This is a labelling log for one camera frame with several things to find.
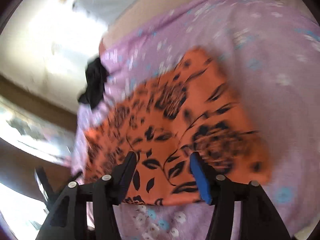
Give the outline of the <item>pink mattress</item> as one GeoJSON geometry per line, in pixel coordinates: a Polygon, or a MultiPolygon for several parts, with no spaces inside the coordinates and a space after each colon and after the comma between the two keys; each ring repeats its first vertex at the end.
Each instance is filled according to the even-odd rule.
{"type": "Polygon", "coordinates": [[[110,48],[131,31],[149,22],[155,16],[169,12],[193,0],[138,0],[122,13],[116,21],[108,27],[99,44],[99,54],[110,48]]]}

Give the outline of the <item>orange black floral garment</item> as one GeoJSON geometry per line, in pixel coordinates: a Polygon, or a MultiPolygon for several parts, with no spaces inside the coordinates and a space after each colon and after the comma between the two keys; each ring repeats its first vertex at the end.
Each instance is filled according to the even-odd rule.
{"type": "Polygon", "coordinates": [[[265,143],[217,63],[200,47],[187,51],[173,70],[140,84],[85,138],[86,183],[111,173],[127,154],[136,155],[125,197],[130,204],[197,201],[192,153],[237,183],[271,177],[265,143]]]}

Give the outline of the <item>purple floral bedsheet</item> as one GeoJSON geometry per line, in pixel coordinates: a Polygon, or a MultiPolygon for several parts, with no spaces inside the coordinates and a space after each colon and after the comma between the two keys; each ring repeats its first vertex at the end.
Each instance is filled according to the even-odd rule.
{"type": "MultiPolygon", "coordinates": [[[[195,0],[164,13],[107,48],[104,99],[80,106],[73,169],[87,164],[85,132],[99,126],[142,83],[203,48],[225,75],[265,143],[271,177],[262,183],[290,235],[319,214],[319,27],[272,0],[195,0]]],[[[122,239],[205,239],[213,207],[116,206],[122,239]]]]}

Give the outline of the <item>dark wooden glass door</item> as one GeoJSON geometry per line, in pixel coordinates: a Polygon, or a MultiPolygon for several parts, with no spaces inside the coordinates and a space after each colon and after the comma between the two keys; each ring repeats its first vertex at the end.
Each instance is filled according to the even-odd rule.
{"type": "Polygon", "coordinates": [[[42,200],[35,169],[53,189],[71,175],[76,116],[1,77],[1,184],[42,200]]]}

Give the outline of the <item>black crumpled garment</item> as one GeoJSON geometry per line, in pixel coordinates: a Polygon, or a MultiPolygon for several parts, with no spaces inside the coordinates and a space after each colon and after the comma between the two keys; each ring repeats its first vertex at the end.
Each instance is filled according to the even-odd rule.
{"type": "Polygon", "coordinates": [[[104,98],[105,82],[109,72],[101,63],[100,57],[89,61],[85,71],[87,86],[85,91],[78,97],[78,103],[89,105],[95,109],[104,98]]]}

